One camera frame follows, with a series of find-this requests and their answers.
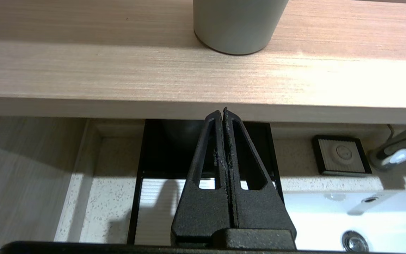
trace gray cup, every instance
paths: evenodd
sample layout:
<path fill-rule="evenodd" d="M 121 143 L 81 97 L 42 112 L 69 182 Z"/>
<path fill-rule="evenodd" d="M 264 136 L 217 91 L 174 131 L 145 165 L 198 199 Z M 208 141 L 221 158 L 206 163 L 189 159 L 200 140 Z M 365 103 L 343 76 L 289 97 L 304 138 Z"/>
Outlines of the gray cup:
<path fill-rule="evenodd" d="M 193 28 L 210 48 L 251 54 L 272 38 L 288 0 L 193 0 Z"/>

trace sink drain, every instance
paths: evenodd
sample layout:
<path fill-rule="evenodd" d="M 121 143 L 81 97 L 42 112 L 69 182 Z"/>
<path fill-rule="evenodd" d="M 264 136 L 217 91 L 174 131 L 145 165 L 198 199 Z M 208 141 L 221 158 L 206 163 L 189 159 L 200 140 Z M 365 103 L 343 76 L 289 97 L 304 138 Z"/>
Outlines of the sink drain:
<path fill-rule="evenodd" d="M 347 231 L 342 239 L 345 251 L 349 252 L 369 252 L 369 247 L 362 235 L 355 231 Z"/>

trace chrome faucet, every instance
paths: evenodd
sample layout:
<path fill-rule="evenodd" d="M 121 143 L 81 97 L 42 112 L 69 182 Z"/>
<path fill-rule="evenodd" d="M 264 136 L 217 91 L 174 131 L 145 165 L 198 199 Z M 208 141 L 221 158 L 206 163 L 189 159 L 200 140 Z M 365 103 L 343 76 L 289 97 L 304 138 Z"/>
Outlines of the chrome faucet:
<path fill-rule="evenodd" d="M 406 130 L 399 135 L 391 136 L 379 148 L 372 150 L 369 153 L 371 164 L 381 170 L 392 169 L 393 167 L 406 161 Z"/>

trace wall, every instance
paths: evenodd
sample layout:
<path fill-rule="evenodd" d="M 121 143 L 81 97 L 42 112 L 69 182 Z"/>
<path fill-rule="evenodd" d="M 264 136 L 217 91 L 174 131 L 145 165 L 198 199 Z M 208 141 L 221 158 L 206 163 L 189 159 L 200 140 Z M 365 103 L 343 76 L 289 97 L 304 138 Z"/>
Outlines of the wall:
<path fill-rule="evenodd" d="M 0 117 L 0 246 L 54 239 L 85 121 Z"/>

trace wooden shelf edge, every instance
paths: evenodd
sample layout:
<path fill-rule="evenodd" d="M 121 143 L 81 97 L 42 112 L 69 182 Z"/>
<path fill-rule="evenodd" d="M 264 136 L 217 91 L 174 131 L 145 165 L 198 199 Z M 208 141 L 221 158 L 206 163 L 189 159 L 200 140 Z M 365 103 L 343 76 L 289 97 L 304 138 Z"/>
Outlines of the wooden shelf edge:
<path fill-rule="evenodd" d="M 0 98 L 0 116 L 204 119 L 224 107 L 245 121 L 406 124 L 406 108 Z"/>

